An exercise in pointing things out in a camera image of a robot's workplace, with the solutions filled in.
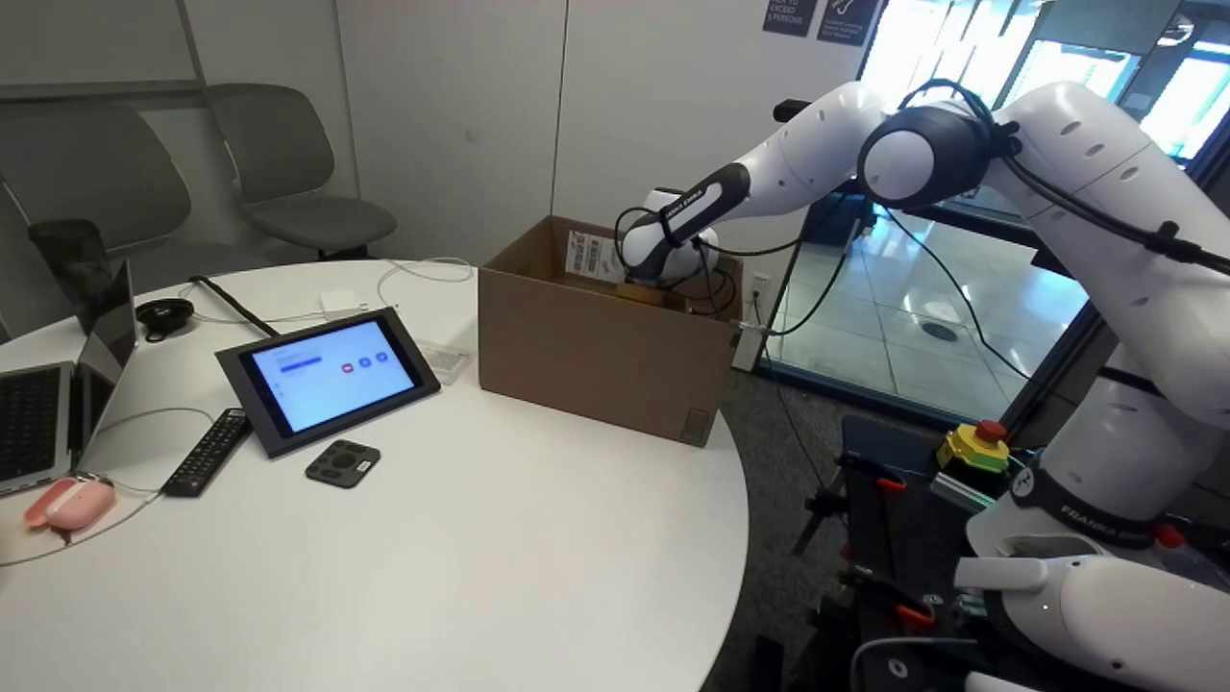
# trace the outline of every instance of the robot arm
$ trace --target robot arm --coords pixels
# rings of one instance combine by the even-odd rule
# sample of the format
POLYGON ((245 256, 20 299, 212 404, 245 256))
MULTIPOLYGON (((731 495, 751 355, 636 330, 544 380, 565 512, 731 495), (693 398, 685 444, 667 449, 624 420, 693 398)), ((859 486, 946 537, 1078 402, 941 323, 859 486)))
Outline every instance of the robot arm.
POLYGON ((966 89, 957 97, 966 104, 907 99, 884 116, 859 84, 843 84, 746 159, 642 217, 624 236, 632 281, 672 281, 670 257, 699 256, 693 238, 715 220, 802 207, 850 172, 887 207, 998 188, 1123 348, 1041 454, 1041 471, 977 517, 970 537, 982 559, 1015 559, 1024 543, 1101 554, 1082 563, 1095 569, 1048 569, 1041 584, 1015 590, 1006 618, 1041 649, 1125 686, 1218 689, 1230 677, 1223 657, 1168 667, 1142 641, 1201 655, 1201 637, 1230 635, 1230 602, 1189 593, 1202 584, 1114 554, 1148 543, 1153 521, 1215 461, 1230 426, 1230 225, 1133 120, 1082 84, 1046 84, 995 116, 966 89), (1123 609, 1114 626, 1138 623, 1168 637, 1095 626, 1105 618, 1089 616, 1092 602, 1082 593, 1095 593, 1089 584, 1101 578, 1125 590, 1105 593, 1095 613, 1123 609), (1148 602, 1168 609, 1133 618, 1148 602))

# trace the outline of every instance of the cardboard box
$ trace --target cardboard box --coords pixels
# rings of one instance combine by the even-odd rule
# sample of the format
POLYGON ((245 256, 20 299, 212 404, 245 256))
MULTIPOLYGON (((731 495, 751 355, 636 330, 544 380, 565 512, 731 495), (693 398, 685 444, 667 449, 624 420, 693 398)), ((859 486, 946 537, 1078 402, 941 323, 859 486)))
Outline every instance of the cardboard box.
POLYGON ((578 238, 611 247, 551 217, 481 268, 481 388, 702 448, 740 348, 740 262, 652 308, 574 279, 578 238))

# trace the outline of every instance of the office chair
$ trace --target office chair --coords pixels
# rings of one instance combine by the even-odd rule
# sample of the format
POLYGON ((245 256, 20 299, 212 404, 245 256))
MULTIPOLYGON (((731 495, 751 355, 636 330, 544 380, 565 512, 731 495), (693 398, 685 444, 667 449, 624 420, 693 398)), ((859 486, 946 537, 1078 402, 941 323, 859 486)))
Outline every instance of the office chair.
POLYGON ((187 188, 152 125, 122 104, 0 104, 0 186, 25 241, 40 225, 86 220, 107 257, 131 262, 136 290, 294 262, 277 250, 180 238, 187 188))
POLYGON ((335 172, 331 139, 298 89, 216 84, 208 111, 234 167, 245 220, 321 257, 367 257, 367 247, 394 236, 394 217, 355 198, 322 198, 335 172))

